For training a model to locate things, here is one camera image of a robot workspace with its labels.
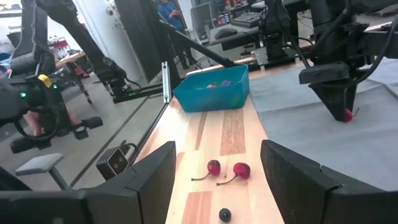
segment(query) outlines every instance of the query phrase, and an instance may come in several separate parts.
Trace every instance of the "blue plastic bin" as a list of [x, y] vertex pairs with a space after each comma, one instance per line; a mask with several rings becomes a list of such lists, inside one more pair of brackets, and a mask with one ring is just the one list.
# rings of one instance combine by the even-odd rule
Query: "blue plastic bin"
[[[225, 80], [234, 84], [221, 86]], [[216, 88], [207, 88], [215, 84]], [[189, 75], [174, 89], [174, 95], [187, 113], [242, 108], [249, 94], [249, 68], [238, 65]]]

